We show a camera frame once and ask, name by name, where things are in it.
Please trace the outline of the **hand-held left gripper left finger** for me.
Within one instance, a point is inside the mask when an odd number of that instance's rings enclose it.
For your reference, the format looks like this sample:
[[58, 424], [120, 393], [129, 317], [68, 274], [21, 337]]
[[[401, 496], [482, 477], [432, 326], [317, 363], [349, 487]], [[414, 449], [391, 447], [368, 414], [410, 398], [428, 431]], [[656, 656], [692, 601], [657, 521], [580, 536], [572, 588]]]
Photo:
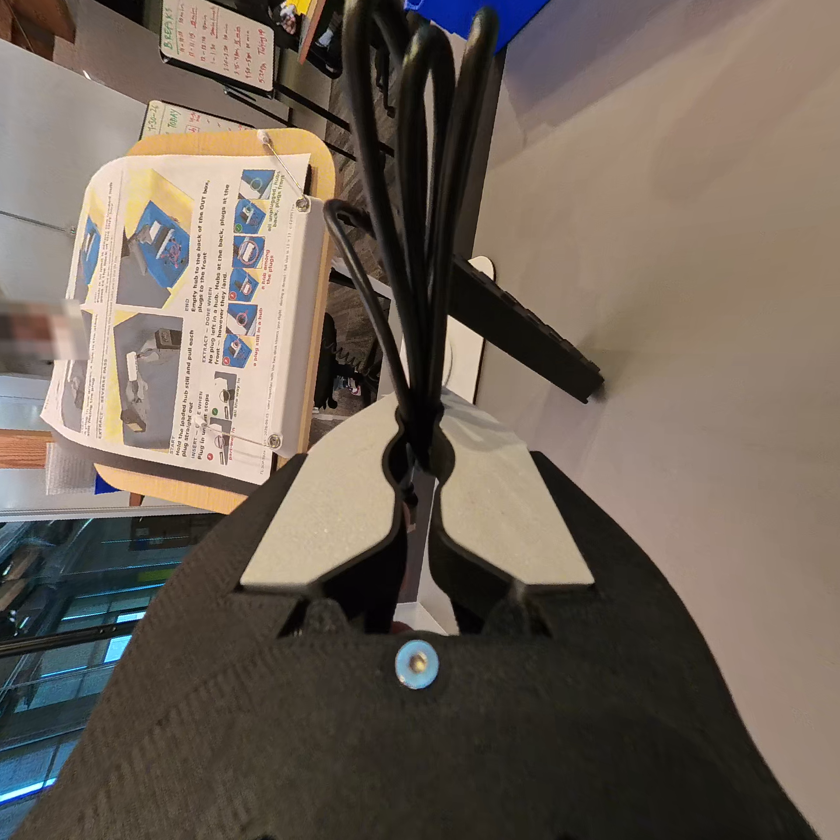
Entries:
[[406, 446], [395, 399], [341, 423], [301, 460], [239, 583], [307, 604], [338, 603], [373, 634], [391, 630], [406, 571]]

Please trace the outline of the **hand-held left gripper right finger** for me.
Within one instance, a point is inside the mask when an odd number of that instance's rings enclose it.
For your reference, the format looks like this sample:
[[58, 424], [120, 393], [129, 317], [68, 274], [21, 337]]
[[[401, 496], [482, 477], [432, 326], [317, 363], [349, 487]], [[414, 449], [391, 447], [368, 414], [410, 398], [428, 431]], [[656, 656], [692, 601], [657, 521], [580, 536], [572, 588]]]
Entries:
[[427, 565], [450, 604], [447, 630], [479, 633], [504, 602], [589, 591], [593, 572], [523, 440], [450, 391], [442, 400]]

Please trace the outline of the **black multi-port usb hub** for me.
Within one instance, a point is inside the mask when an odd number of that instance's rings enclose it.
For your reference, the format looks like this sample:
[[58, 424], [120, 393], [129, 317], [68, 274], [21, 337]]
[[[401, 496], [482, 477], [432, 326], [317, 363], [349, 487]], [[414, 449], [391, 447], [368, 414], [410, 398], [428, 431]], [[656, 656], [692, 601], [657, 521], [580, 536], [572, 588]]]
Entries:
[[448, 315], [582, 404], [604, 385], [600, 368], [572, 342], [459, 256]]

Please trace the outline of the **printed instruction sheet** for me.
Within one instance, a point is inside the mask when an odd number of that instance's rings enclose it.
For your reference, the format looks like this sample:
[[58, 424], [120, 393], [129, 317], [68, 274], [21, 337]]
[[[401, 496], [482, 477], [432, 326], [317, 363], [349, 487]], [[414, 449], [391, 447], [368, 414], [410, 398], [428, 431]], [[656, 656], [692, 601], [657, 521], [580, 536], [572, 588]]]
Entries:
[[245, 495], [297, 453], [324, 234], [309, 154], [125, 156], [88, 184], [85, 360], [41, 413], [97, 464]]

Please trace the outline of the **whiteboard with green writing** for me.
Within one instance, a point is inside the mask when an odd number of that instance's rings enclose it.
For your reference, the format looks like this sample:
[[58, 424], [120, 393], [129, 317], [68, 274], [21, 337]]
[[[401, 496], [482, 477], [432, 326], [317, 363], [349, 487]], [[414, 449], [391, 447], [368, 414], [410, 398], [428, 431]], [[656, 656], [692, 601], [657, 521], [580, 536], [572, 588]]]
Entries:
[[150, 100], [145, 108], [140, 140], [167, 134], [221, 133], [254, 130], [252, 125], [219, 117], [163, 100]]

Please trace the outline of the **whiteboard with handwriting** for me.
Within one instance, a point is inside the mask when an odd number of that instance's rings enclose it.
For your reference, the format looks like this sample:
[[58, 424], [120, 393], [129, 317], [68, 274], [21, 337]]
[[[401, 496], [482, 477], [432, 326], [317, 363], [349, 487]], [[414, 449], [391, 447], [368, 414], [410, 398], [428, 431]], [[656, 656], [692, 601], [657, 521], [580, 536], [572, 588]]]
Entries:
[[275, 30], [228, 7], [163, 1], [159, 51], [164, 63], [227, 87], [263, 98], [275, 90]]

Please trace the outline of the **long grey-top desk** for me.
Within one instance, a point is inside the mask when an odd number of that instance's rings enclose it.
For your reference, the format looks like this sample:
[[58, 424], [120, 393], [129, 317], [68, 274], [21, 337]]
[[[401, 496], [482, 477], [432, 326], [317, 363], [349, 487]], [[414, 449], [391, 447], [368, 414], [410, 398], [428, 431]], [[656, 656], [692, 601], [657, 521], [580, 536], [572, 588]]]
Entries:
[[306, 13], [301, 16], [300, 38], [298, 44], [298, 63], [304, 65], [308, 60], [308, 54], [316, 35], [319, 33], [319, 26], [324, 16], [324, 10], [328, 1], [309, 1]]

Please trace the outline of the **blue plastic bin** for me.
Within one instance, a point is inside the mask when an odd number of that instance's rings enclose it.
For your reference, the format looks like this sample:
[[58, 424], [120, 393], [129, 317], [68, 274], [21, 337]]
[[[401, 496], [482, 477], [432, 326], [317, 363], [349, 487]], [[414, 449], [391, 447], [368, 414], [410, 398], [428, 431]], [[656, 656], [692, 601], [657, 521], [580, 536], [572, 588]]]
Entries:
[[403, 8], [435, 23], [452, 35], [469, 36], [474, 16], [490, 7], [498, 18], [496, 52], [504, 49], [537, 13], [546, 1], [403, 1]]

